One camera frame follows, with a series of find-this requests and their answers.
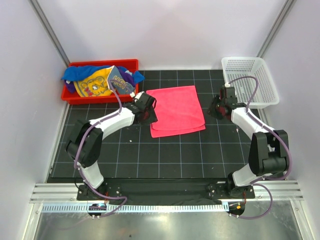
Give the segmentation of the pink microfiber towel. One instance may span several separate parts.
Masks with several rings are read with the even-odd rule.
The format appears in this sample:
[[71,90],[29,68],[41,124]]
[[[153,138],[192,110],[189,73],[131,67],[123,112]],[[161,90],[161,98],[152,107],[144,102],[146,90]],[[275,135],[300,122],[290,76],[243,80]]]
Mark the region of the pink microfiber towel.
[[157,122],[152,138],[171,137],[205,130],[205,118],[194,85],[147,90],[156,99]]

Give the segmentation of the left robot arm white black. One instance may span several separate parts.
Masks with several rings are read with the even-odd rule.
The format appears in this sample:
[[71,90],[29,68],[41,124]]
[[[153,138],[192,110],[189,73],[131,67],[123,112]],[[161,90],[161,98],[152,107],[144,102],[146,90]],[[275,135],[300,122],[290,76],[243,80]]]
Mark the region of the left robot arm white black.
[[92,120],[77,120],[74,124],[65,150],[94,200],[101,200],[106,194],[98,165],[103,140],[131,125],[157,122],[156,105],[156,98],[142,91],[133,97],[133,101],[120,104],[119,109],[110,114]]

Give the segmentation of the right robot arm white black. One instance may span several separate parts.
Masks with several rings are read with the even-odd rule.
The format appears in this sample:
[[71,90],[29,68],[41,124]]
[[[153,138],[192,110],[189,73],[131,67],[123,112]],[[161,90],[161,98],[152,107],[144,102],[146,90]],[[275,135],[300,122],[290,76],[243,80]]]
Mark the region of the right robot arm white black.
[[262,178],[272,180],[275,175],[289,173],[288,134],[269,127],[245,103],[238,102],[234,87],[221,87],[207,113],[218,120],[232,122],[250,138],[248,164],[227,177],[225,192],[230,198],[241,198],[251,184]]

